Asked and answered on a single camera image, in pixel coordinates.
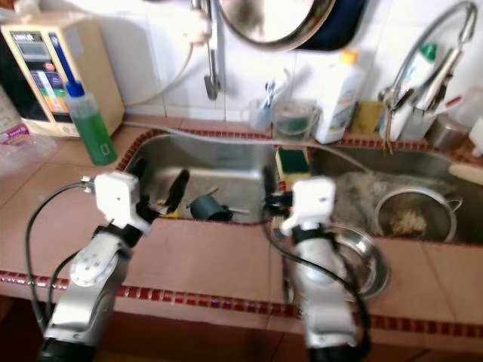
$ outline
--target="blue dispenser cap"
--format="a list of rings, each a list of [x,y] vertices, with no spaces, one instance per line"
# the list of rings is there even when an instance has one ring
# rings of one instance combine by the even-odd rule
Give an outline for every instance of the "blue dispenser cap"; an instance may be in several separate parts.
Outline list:
[[[67,93],[72,98],[82,97],[85,92],[80,81],[68,81],[66,84]]]

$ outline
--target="mesh strainer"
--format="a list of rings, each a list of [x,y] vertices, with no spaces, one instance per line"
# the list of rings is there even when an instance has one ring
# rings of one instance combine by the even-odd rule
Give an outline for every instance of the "mesh strainer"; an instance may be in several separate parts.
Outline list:
[[[462,203],[430,189],[398,189],[377,205],[377,228],[385,236],[450,241],[457,227],[454,211]]]

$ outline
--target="green bottle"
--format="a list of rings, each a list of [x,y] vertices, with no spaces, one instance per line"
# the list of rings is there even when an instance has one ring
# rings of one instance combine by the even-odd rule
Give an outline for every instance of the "green bottle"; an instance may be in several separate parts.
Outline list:
[[[114,145],[99,113],[94,95],[85,93],[78,81],[67,82],[66,105],[78,134],[84,142],[91,161],[97,166],[111,164],[117,159]]]

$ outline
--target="stainless steel sink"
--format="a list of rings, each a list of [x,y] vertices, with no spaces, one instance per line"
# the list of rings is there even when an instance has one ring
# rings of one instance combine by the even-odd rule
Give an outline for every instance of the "stainless steel sink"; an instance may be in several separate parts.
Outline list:
[[[270,145],[225,144],[161,135],[141,145],[127,170],[140,158],[148,164],[140,180],[141,189],[152,203],[165,200],[180,171],[189,171],[189,182],[178,207],[181,218],[192,218],[187,205],[217,188],[212,196],[218,203],[247,211],[234,212],[233,222],[258,222],[266,192],[273,192],[276,187],[275,151]]]
[[[448,168],[452,163],[451,159],[428,152],[396,151],[393,156],[384,156],[379,149],[347,146],[337,149],[374,171],[422,176],[453,186],[454,194],[463,199],[463,205],[456,211],[457,233],[454,241],[483,244],[483,186],[450,175]],[[335,178],[347,172],[361,171],[360,167],[325,150],[315,149],[312,156],[312,168],[316,174]]]

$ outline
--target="white tiled wall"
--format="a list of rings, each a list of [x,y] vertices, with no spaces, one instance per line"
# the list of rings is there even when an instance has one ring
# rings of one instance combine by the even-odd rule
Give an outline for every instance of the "white tiled wall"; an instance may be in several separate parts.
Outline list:
[[[457,0],[368,0],[361,26],[348,48],[359,50],[360,67],[368,73],[363,100],[375,100],[389,85],[402,60],[423,30]],[[483,0],[475,0],[478,6]],[[126,103],[150,98],[178,72],[189,51],[180,37],[189,0],[42,0],[45,10],[78,10],[96,14],[122,96]],[[456,44],[463,16],[438,31],[438,56]],[[293,83],[286,98],[315,99],[324,92],[325,70],[337,62],[337,52],[263,52],[238,40],[220,27],[222,92],[216,102],[206,95],[203,77],[209,73],[205,47],[195,48],[180,80],[162,95],[129,112],[244,121],[251,100],[264,96],[264,84],[286,68]],[[472,85],[483,86],[483,16],[475,37],[465,48],[447,92],[449,100]]]

